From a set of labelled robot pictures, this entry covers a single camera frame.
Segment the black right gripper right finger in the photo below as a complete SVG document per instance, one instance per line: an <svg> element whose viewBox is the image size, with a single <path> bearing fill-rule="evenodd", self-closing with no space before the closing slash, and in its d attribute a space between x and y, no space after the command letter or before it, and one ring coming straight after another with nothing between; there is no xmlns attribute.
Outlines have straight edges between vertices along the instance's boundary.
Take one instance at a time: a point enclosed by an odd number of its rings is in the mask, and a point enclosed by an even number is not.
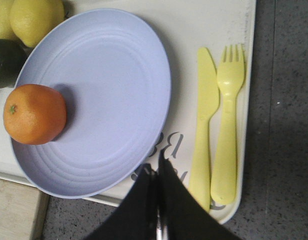
<svg viewBox="0 0 308 240"><path fill-rule="evenodd" d="M159 210L169 240L238 240L192 197L161 151L158 157Z"/></svg>

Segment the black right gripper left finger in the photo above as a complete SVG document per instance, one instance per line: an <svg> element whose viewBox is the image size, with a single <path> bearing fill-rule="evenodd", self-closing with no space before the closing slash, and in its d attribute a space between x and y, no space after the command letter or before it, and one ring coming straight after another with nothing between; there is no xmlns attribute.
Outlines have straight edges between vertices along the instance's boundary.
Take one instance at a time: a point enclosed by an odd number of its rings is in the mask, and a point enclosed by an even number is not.
<svg viewBox="0 0 308 240"><path fill-rule="evenodd" d="M157 175L144 164L119 207L87 240L155 240L157 238Z"/></svg>

